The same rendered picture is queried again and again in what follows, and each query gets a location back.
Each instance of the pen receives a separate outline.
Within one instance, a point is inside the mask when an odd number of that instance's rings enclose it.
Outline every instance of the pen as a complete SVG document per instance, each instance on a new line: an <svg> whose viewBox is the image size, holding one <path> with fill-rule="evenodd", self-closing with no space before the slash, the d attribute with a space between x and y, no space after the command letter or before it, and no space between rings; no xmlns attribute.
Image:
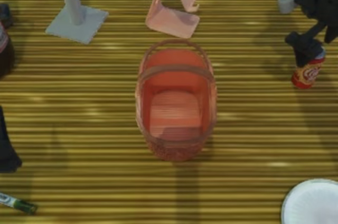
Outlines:
<svg viewBox="0 0 338 224"><path fill-rule="evenodd" d="M28 214L35 214L37 206L26 201L16 199L0 192L0 204L23 211Z"/></svg>

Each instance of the red basket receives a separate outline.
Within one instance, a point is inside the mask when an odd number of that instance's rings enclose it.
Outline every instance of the red basket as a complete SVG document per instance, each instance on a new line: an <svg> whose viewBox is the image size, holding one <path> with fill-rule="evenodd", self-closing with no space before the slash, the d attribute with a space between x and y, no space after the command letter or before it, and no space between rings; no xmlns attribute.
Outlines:
<svg viewBox="0 0 338 224"><path fill-rule="evenodd" d="M187 44L192 49L159 47ZM166 161L195 157L212 134L217 89L206 53L187 40L153 45L139 67L136 121L155 156Z"/></svg>

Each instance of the wooden surface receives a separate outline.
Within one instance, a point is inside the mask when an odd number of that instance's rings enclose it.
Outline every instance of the wooden surface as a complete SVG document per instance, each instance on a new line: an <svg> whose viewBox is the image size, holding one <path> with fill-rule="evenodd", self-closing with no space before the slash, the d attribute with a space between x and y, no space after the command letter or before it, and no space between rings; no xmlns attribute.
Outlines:
<svg viewBox="0 0 338 224"><path fill-rule="evenodd" d="M338 45L327 46L315 87L295 90L284 36L314 23L299 9L201 1L192 41L214 66L218 124L196 160L173 166L153 157L135 123L143 52L171 38L145 26L151 0L82 0L110 14L88 46L44 33L63 0L0 1L16 18L21 58L0 103L24 162L0 176L0 191L40 206L32 217L0 207L1 223L278 224L293 186L337 179Z"/></svg>

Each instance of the white square base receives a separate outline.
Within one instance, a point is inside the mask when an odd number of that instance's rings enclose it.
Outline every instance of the white square base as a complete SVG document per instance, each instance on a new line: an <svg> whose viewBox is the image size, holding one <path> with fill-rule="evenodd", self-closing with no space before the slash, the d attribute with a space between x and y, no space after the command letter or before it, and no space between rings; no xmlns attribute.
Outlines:
<svg viewBox="0 0 338 224"><path fill-rule="evenodd" d="M82 8L84 11L84 22L81 25L71 23L67 9L64 7L47 27L46 34L89 44L108 17L108 12L87 6L82 6Z"/></svg>

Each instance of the wood plank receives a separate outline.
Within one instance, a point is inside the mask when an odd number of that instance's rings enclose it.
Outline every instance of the wood plank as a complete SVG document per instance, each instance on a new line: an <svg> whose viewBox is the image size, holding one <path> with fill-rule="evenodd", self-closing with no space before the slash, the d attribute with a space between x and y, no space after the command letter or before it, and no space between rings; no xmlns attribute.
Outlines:
<svg viewBox="0 0 338 224"><path fill-rule="evenodd" d="M172 165L152 156L135 123L138 64L171 38L145 26L151 0L82 0L110 13L88 46L44 33L63 0L0 1L13 10L21 58L0 103L24 161L0 176L0 191L40 206L32 217L1 207L1 223L277 224L291 187L337 179L338 45L326 47L315 87L295 90L284 36L314 23L299 9L201 1L191 40L214 66L218 123L196 160Z"/></svg>

